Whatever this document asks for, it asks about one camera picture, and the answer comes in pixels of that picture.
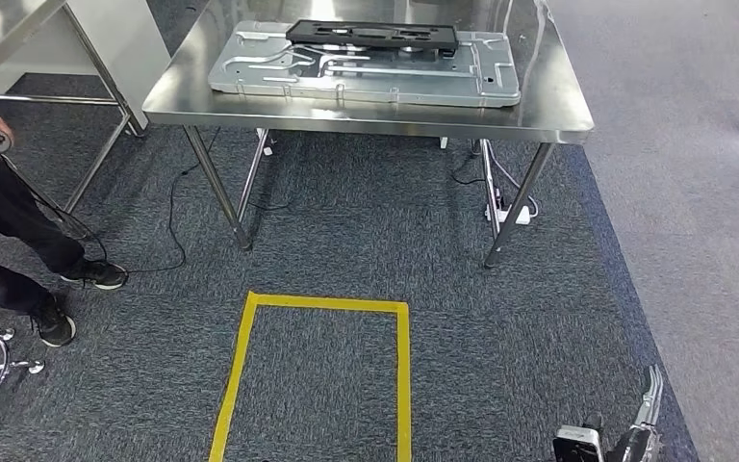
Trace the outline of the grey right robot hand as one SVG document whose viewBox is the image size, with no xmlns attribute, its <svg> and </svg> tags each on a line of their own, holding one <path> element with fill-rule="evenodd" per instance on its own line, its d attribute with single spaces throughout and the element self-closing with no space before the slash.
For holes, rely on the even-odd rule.
<svg viewBox="0 0 739 462">
<path fill-rule="evenodd" d="M 635 421 L 605 455 L 607 462 L 655 462 L 663 449 L 657 429 L 664 377 L 658 365 L 649 367 L 650 385 L 642 395 Z"/>
</svg>

